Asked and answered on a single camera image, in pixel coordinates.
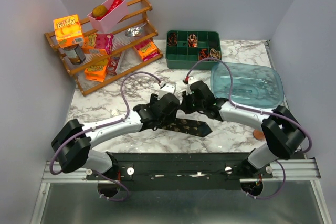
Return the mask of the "black leaf patterned tie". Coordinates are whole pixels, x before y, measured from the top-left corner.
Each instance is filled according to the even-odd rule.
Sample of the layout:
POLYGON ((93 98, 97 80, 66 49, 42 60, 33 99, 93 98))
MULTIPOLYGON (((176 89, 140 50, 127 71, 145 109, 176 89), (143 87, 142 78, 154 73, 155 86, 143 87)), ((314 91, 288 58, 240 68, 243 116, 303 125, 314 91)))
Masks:
POLYGON ((212 133, 212 129, 206 122, 190 119, 176 118, 173 122, 164 123, 159 128, 199 137, 206 137, 212 133))

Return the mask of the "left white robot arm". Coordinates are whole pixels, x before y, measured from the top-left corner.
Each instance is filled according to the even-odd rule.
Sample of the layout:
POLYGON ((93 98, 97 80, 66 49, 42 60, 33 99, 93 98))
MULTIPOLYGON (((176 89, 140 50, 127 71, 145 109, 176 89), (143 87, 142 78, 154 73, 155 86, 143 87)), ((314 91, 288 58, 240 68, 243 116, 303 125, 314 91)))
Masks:
POLYGON ((112 156, 93 148, 121 135, 154 130, 163 123, 172 122, 179 105, 172 93, 162 97, 152 94, 150 103, 139 104, 121 116, 87 125, 77 119, 70 120, 51 142, 55 152, 51 163, 58 161, 63 173, 85 168, 98 172, 104 179, 112 179, 117 171, 112 156))

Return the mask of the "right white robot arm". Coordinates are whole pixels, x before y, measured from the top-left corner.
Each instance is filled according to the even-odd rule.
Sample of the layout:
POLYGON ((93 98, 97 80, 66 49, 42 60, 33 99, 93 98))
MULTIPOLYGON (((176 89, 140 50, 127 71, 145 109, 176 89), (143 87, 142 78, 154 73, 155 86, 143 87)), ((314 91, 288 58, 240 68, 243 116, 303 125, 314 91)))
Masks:
POLYGON ((299 123, 284 106, 259 110, 233 104, 229 99, 216 98, 203 81, 185 81, 181 110, 185 114, 198 112, 212 120, 235 122, 262 131, 266 143, 252 150, 242 161, 242 173, 255 177, 267 164, 278 159, 288 160, 307 137, 299 123))

